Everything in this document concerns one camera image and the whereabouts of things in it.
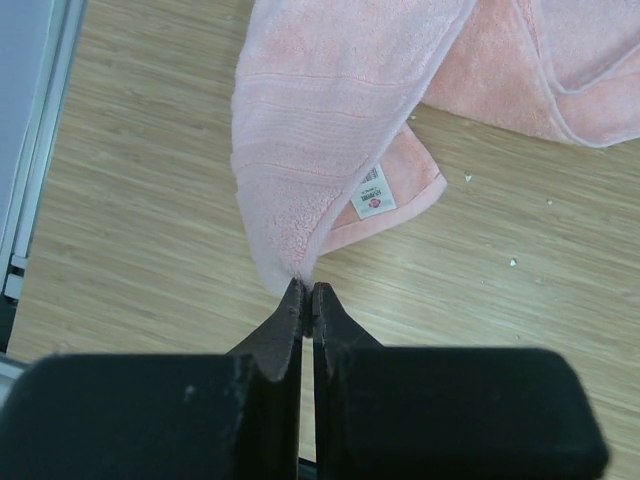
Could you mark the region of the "plain pink towel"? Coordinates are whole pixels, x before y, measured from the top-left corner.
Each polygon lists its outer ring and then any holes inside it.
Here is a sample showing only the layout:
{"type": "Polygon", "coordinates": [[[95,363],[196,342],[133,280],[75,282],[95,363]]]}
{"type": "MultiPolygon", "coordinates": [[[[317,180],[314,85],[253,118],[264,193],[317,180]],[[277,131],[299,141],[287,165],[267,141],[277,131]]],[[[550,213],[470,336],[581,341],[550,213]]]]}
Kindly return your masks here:
{"type": "Polygon", "coordinates": [[[543,139],[639,135],[635,1],[258,1],[232,95],[231,167],[265,286],[402,224],[446,182],[408,120],[419,104],[543,139]],[[397,208],[351,197],[380,164],[397,208]]]}

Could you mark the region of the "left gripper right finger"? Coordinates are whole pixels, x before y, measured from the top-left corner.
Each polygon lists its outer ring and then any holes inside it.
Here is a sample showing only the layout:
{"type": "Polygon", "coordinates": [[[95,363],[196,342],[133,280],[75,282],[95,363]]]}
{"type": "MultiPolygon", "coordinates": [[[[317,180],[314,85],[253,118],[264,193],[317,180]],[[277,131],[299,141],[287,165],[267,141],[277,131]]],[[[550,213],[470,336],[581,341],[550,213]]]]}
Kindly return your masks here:
{"type": "Polygon", "coordinates": [[[385,346],[315,286],[321,479],[599,479],[609,449],[558,353],[385,346]]]}

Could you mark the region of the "white care label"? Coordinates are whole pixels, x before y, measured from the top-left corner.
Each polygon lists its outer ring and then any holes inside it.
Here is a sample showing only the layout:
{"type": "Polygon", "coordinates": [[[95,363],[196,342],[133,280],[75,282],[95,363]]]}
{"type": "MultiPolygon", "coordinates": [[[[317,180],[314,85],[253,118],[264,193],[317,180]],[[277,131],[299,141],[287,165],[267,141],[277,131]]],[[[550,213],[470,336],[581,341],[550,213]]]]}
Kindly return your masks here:
{"type": "Polygon", "coordinates": [[[351,204],[360,220],[397,208],[391,187],[380,164],[366,174],[352,195],[351,204]]]}

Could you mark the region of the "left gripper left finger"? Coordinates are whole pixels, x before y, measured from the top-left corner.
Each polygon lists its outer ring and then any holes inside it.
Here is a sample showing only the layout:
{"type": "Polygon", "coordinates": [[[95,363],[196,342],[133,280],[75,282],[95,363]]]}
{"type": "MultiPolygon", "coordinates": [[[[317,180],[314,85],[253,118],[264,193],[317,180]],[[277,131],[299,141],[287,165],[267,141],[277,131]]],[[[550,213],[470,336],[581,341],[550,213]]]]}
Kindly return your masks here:
{"type": "Polygon", "coordinates": [[[52,354],[1,411],[5,479],[294,479],[306,289],[225,354],[52,354]]]}

